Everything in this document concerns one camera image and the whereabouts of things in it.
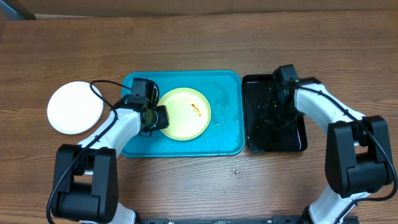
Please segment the yellow plate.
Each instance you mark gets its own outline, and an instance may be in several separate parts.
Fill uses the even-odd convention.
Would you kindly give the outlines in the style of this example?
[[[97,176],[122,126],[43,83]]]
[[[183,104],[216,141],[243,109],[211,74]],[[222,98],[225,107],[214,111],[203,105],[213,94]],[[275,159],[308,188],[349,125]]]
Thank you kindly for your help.
[[[168,91],[158,102],[165,106],[169,126],[161,131],[170,139],[188,141],[201,135],[211,119],[207,98],[193,88],[176,88]]]

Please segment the white plate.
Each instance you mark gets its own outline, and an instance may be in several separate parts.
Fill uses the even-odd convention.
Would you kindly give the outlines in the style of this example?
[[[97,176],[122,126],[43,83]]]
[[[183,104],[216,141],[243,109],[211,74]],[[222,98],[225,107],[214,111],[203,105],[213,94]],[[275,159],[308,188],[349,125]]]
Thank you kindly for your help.
[[[92,128],[104,110],[100,91],[87,82],[70,82],[50,98],[47,118],[63,134],[80,134]]]

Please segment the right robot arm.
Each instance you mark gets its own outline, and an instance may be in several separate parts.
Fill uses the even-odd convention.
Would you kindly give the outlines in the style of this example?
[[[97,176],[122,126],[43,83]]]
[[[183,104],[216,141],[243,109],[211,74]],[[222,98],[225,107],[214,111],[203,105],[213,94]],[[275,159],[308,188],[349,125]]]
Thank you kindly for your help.
[[[273,74],[271,120],[278,124],[305,114],[326,132],[325,175],[321,196],[305,207],[298,223],[342,223],[359,202],[381,202],[397,193],[386,121],[352,110],[314,78],[300,79],[293,65]]]

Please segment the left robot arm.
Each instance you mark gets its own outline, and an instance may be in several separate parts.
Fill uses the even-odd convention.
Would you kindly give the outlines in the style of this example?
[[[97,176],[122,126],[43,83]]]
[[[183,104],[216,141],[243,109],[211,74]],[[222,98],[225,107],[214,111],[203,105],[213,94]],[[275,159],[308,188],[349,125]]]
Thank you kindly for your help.
[[[129,94],[110,106],[107,120],[78,144],[57,150],[46,218],[80,223],[141,223],[139,214],[119,201],[117,158],[134,136],[150,137],[169,126],[158,104],[156,82],[134,78]]]

